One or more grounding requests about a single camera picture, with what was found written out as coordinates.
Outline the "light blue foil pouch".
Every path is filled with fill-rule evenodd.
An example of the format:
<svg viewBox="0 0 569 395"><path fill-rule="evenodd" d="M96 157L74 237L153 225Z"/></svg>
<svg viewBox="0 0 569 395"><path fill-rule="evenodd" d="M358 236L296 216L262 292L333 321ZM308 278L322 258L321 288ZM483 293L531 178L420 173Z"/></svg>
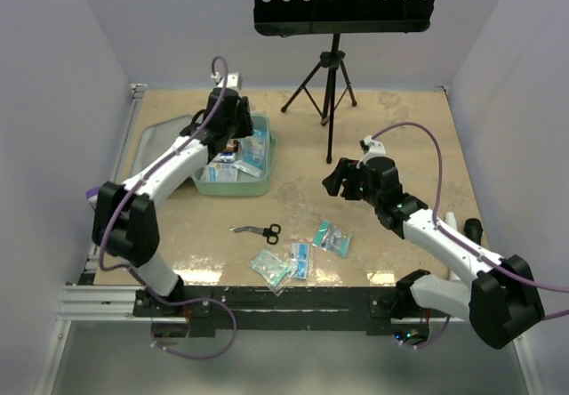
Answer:
<svg viewBox="0 0 569 395"><path fill-rule="evenodd" d="M254 177L264 174L267 153L267 132L253 130L251 136L241 141L242 156L237 166L245 173Z"/></svg>

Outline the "white blue bandage roll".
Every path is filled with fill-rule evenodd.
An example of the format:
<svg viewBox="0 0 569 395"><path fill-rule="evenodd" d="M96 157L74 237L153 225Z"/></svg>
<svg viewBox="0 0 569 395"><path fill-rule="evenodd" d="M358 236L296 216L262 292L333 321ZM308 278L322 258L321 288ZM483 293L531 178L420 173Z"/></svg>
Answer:
<svg viewBox="0 0 569 395"><path fill-rule="evenodd" d="M234 164L238 158L235 152L221 152L212 161L213 163Z"/></svg>

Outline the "mint green medicine case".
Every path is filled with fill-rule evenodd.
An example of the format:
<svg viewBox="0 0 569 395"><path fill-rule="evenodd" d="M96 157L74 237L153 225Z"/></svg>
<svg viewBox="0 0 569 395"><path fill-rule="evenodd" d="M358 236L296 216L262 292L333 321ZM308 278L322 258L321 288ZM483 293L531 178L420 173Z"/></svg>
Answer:
<svg viewBox="0 0 569 395"><path fill-rule="evenodd" d="M178 137L181 129L188 125L191 119L192 115L187 114L144 129L139 144L135 148L130 176L141 172L166 152ZM261 196L268 191L276 139L272 136L269 119L266 115L253 113L252 122L256 133L265 134L264 164L260 176L255 177L235 167L233 180L228 177L220 179L217 175L213 175L213 168L219 168L221 163L211 163L204 170L199 169L191 176L191 180L196 184L200 194L222 197L254 197Z"/></svg>

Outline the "brown bottle orange cap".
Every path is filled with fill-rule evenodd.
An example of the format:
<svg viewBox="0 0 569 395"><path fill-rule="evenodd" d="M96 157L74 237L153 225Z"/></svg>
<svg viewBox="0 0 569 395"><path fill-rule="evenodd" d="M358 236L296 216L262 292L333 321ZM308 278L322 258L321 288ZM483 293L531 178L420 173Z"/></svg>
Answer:
<svg viewBox="0 0 569 395"><path fill-rule="evenodd" d="M237 153L239 150L239 141L232 139L228 141L226 148L223 150L224 153Z"/></svg>

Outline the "white gauze dressing packet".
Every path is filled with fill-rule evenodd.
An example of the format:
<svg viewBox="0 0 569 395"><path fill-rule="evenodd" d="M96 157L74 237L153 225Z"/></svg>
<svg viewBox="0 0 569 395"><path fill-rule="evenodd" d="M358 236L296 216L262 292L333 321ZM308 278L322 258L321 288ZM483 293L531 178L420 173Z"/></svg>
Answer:
<svg viewBox="0 0 569 395"><path fill-rule="evenodd" d="M238 169L234 164L210 163L203 169L200 181L204 182L236 182Z"/></svg>

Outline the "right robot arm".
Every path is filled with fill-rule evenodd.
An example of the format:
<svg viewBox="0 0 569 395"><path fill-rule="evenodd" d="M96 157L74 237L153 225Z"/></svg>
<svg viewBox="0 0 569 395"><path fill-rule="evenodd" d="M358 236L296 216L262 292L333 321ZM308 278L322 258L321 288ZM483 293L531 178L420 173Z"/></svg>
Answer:
<svg viewBox="0 0 569 395"><path fill-rule="evenodd" d="M322 184L332 197L362 200L380 224L442 262L456 276L442 279L416 270L397 281L397 318L438 310L470 323L488 346L501 349L545 318L529 264L504 258L438 220L432 209L405 192L395 162L373 157L361 164L343 158Z"/></svg>

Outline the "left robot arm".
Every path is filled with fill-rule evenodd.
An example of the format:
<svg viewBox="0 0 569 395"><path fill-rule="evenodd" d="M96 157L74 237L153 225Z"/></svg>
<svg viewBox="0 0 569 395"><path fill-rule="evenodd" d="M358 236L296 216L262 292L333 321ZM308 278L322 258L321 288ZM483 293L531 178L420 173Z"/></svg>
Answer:
<svg viewBox="0 0 569 395"><path fill-rule="evenodd" d="M121 259L148 290L153 306L165 317L184 306L183 282L158 252L156 210L189 176L204 168L228 141L252 135L247 97L232 88L214 88L207 106L197 112L173 145L152 164L121 182L99 188L92 242L100 255Z"/></svg>

